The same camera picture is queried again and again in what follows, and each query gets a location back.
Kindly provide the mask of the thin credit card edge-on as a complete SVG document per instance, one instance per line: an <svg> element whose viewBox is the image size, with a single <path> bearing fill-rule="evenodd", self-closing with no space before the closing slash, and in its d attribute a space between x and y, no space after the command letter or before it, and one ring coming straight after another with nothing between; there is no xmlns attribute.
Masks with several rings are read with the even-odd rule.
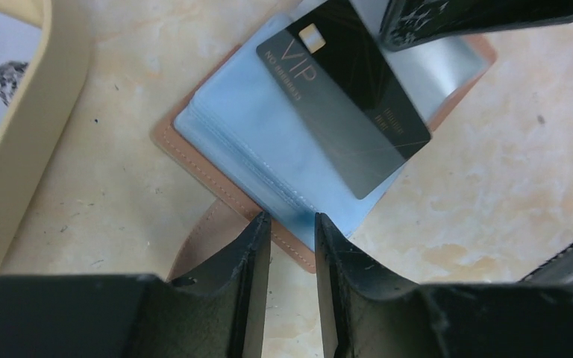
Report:
<svg viewBox="0 0 573 358"><path fill-rule="evenodd" d="M256 52L356 198L430 142L351 2L322 3Z"/></svg>

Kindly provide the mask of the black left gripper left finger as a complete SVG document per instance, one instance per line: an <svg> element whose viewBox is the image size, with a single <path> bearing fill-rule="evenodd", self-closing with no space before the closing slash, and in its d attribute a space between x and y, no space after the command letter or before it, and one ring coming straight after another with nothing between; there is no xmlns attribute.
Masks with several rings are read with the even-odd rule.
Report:
<svg viewBox="0 0 573 358"><path fill-rule="evenodd" d="M186 274L0 275L0 357L259 357L267 213Z"/></svg>

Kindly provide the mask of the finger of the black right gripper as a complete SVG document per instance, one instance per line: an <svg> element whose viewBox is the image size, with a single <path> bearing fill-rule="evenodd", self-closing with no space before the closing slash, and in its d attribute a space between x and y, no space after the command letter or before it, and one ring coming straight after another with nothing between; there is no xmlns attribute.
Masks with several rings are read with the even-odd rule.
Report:
<svg viewBox="0 0 573 358"><path fill-rule="evenodd" d="M573 22L573 0L390 1L379 37L401 51L445 37Z"/></svg>

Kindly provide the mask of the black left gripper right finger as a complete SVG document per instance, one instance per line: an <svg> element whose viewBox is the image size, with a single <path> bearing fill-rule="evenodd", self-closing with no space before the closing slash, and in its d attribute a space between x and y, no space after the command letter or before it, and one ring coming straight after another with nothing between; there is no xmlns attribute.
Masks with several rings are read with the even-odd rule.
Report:
<svg viewBox="0 0 573 358"><path fill-rule="evenodd" d="M415 283L316 215L326 357L573 357L573 244L515 283Z"/></svg>

